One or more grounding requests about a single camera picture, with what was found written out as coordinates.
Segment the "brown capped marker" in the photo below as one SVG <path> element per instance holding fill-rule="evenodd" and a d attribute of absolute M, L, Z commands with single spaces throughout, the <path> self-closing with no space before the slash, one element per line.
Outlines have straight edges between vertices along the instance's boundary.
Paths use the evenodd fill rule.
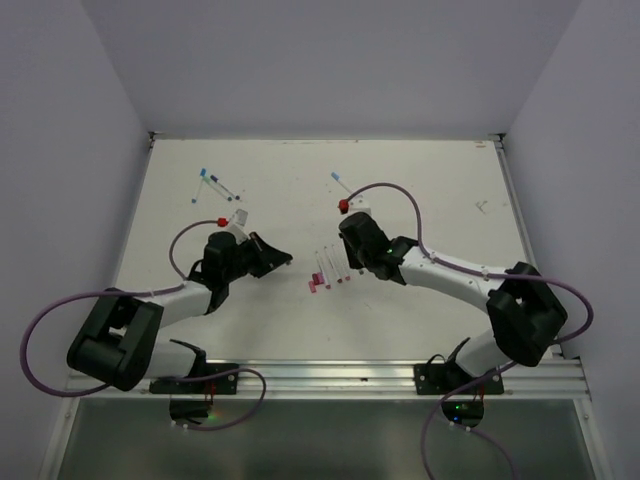
<path fill-rule="evenodd" d="M 324 255 L 326 257 L 326 260 L 327 260 L 327 262 L 329 264 L 329 268 L 330 268 L 333 276 L 335 277 L 336 283 L 337 284 L 341 284 L 343 282 L 343 278 L 342 278 L 342 276 L 340 274 L 339 269 L 336 267 L 336 264 L 335 264 L 335 262 L 333 260 L 333 257 L 331 255 L 331 253 L 329 252 L 329 249 L 326 246 L 324 246 L 323 247 L 323 251 L 324 251 Z"/>

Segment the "pink capped marker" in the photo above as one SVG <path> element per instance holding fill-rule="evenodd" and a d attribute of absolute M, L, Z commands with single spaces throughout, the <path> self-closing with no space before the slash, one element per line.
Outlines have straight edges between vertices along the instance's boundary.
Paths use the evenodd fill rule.
<path fill-rule="evenodd" d="M 337 263 L 337 265 L 338 265 L 338 267 L 340 269 L 340 273 L 341 273 L 341 276 L 342 276 L 343 280 L 344 281 L 350 281 L 351 280 L 351 276 L 350 276 L 349 270 L 345 266 L 345 263 L 343 262 L 342 258 L 340 257 L 339 251 L 338 251 L 338 249 L 336 248 L 336 246 L 334 244 L 331 245 L 331 251 L 332 251 L 334 259 L 336 260 L 336 263 Z"/>

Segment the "purple capped marker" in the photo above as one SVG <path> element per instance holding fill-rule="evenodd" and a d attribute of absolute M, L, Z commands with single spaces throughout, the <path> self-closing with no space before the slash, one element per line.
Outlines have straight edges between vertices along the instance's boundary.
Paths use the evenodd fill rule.
<path fill-rule="evenodd" d="M 329 290 L 329 289 L 332 288 L 331 281 L 330 281 L 330 276 L 329 276 L 329 274 L 327 272 L 327 269 L 326 269 L 326 267 L 324 265 L 323 259 L 322 259 L 320 253 L 317 250 L 315 251 L 315 257 L 316 257 L 316 261 L 317 261 L 317 264 L 318 264 L 319 272 L 322 275 L 323 284 L 324 284 L 325 288 L 327 290 Z"/>

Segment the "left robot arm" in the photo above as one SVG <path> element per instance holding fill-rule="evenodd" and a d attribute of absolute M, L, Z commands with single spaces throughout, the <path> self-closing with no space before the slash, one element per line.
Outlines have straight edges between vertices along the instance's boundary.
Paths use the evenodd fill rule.
<path fill-rule="evenodd" d="M 206 352 L 185 341 L 160 341 L 169 325 L 216 311 L 232 282 L 262 278 L 292 262 L 293 256 L 252 232 L 243 241 L 213 233 L 187 279 L 176 291 L 131 295 L 104 291 L 67 352 L 68 366 L 121 391 L 144 379 L 173 382 L 185 392 L 201 390 L 211 376 Z"/>

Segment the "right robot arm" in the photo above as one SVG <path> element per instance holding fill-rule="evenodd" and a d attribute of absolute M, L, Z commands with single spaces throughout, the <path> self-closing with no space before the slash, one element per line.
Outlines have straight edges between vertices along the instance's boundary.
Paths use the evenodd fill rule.
<path fill-rule="evenodd" d="M 425 380 L 441 392 L 468 392 L 481 376 L 510 362 L 537 366 L 566 322 L 559 299 L 528 263 L 483 269 L 478 276 L 470 273 L 471 264 L 450 268 L 444 265 L 447 258 L 423 253 L 414 239 L 388 238 L 364 212 L 346 217 L 339 236 L 350 267 L 381 281 L 434 290 L 488 316 L 486 332 L 462 340 L 443 363 L 426 368 Z"/>

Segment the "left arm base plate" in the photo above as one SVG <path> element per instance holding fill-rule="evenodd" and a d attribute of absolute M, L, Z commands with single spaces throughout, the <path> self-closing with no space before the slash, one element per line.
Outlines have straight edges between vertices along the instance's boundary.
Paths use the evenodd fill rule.
<path fill-rule="evenodd" d="M 239 368 L 236 363 L 205 363 L 185 378 L 151 381 L 149 392 L 163 395 L 235 395 Z"/>

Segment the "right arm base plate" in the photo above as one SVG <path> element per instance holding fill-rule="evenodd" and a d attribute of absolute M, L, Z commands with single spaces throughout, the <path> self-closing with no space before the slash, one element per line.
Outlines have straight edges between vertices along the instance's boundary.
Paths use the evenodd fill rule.
<path fill-rule="evenodd" d="M 413 366 L 413 380 L 418 395 L 445 395 L 470 383 L 473 378 L 455 364 L 418 363 Z M 467 387 L 461 395 L 501 395 L 505 392 L 502 377 L 491 376 L 482 383 Z"/>

